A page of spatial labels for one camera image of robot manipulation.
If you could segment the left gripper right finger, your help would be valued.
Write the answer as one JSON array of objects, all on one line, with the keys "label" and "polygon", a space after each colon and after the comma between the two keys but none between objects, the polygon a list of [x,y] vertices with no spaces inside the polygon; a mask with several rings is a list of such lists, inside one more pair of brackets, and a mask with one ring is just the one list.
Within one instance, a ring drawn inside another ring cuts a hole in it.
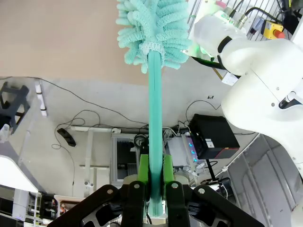
[{"label": "left gripper right finger", "polygon": [[177,181],[170,155],[163,158],[163,180],[169,227],[191,227],[190,218],[203,227],[264,227],[211,187]]}]

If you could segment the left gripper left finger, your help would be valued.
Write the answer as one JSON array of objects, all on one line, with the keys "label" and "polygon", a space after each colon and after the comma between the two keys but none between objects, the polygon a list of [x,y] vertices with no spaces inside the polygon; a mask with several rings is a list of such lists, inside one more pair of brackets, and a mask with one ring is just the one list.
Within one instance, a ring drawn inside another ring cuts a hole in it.
[{"label": "left gripper left finger", "polygon": [[121,188],[107,184],[47,227],[108,227],[122,217],[118,227],[143,227],[146,185],[149,180],[149,156],[141,155],[135,180]]}]

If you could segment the teal chenille duster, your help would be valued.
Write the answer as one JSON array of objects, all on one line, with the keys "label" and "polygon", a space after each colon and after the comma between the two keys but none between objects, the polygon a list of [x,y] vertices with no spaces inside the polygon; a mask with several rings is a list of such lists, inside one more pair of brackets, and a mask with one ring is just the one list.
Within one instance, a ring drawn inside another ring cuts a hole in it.
[{"label": "teal chenille duster", "polygon": [[187,0],[118,0],[116,23],[118,45],[128,48],[125,63],[141,65],[148,73],[149,86],[149,167],[151,201],[149,215],[162,215],[162,80],[163,67],[179,69],[191,46],[188,38]]}]

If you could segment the black controller box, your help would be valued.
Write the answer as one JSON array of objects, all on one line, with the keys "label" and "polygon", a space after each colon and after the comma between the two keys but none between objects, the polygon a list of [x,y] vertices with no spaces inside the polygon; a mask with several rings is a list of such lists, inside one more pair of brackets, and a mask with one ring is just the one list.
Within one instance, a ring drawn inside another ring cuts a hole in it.
[{"label": "black controller box", "polygon": [[240,148],[228,122],[222,116],[195,114],[189,128],[199,159],[231,158]]}]

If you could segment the black floor device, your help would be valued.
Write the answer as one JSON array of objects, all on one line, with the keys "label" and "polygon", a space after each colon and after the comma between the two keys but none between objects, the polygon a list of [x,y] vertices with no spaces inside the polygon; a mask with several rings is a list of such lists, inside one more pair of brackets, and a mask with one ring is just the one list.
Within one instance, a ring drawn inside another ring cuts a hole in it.
[{"label": "black floor device", "polygon": [[57,132],[65,139],[65,141],[69,146],[71,147],[76,146],[76,142],[74,138],[64,128],[58,129]]}]

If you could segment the white table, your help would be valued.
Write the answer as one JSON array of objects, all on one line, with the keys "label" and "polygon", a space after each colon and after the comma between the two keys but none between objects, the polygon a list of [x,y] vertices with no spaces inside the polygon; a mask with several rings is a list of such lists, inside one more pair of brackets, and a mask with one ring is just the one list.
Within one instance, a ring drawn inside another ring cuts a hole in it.
[{"label": "white table", "polygon": [[15,161],[3,155],[0,155],[0,185],[27,192],[38,192],[38,189],[21,171]]}]

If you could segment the white power strip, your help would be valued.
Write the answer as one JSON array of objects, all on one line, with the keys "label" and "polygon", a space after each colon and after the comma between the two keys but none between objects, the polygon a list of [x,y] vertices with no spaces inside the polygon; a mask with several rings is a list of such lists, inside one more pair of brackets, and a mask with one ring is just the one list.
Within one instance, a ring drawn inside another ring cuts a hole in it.
[{"label": "white power strip", "polygon": [[41,83],[39,80],[35,79],[35,90],[36,90],[36,95],[39,100],[39,106],[40,106],[40,111],[43,117],[47,117],[47,108],[45,106],[44,102],[44,97],[43,97],[43,91],[41,87]]}]

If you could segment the black step stool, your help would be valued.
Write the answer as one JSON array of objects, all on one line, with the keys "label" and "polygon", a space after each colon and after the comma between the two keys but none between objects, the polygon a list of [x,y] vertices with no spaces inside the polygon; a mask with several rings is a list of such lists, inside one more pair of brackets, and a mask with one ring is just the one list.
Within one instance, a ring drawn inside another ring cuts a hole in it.
[{"label": "black step stool", "polygon": [[[12,101],[3,101],[3,93],[14,96]],[[30,105],[27,101],[29,93],[28,87],[23,85],[21,88],[9,87],[5,82],[0,89],[0,129],[4,124],[8,124],[13,134],[28,112]]]}]

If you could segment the yellow emergency stop box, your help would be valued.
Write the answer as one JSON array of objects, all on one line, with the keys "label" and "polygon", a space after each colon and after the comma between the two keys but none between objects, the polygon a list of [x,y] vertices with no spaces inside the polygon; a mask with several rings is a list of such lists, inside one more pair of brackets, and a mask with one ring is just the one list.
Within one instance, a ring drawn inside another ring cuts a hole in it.
[{"label": "yellow emergency stop box", "polygon": [[266,20],[264,23],[263,36],[269,40],[283,39],[285,38],[284,27],[281,24]]}]

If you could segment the grey network switch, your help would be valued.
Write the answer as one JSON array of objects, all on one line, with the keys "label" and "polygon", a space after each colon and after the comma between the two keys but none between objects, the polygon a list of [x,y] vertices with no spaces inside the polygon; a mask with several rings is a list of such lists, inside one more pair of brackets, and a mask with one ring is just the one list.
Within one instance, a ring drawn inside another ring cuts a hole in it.
[{"label": "grey network switch", "polygon": [[206,162],[198,159],[196,149],[191,137],[179,136],[168,140],[168,153],[172,156],[174,167],[194,167],[195,169],[203,169],[206,167]]}]

